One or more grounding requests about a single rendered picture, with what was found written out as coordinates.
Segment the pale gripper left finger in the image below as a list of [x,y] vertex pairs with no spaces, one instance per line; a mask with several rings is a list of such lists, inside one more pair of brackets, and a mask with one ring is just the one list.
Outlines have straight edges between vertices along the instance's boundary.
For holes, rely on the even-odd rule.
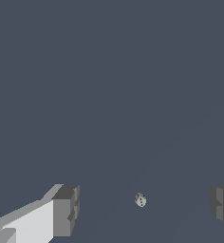
[[71,236],[80,211],[80,186],[55,184],[40,200],[0,217],[0,243],[50,243]]

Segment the small white spotted die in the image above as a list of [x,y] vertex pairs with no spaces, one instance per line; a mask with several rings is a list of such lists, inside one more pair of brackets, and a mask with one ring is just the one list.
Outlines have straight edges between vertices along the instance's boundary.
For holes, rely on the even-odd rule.
[[142,193],[137,193],[135,195],[135,203],[140,207],[144,207],[146,204],[146,197]]

